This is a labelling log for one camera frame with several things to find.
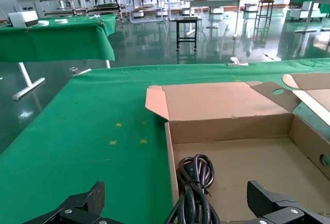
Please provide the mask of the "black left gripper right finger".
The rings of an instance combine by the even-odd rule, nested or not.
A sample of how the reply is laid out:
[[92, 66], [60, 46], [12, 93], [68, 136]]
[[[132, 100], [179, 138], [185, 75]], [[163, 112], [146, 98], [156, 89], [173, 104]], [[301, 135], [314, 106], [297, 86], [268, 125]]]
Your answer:
[[306, 209], [287, 195], [268, 191], [256, 181], [248, 181], [246, 199], [256, 216], [247, 223], [329, 223], [328, 217]]

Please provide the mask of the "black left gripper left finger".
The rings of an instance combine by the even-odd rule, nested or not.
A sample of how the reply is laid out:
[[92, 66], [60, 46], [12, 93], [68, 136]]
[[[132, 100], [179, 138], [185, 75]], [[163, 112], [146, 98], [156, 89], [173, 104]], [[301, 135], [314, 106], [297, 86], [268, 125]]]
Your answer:
[[89, 191], [68, 196], [56, 209], [26, 223], [113, 223], [101, 216], [104, 206], [105, 183], [96, 182]]

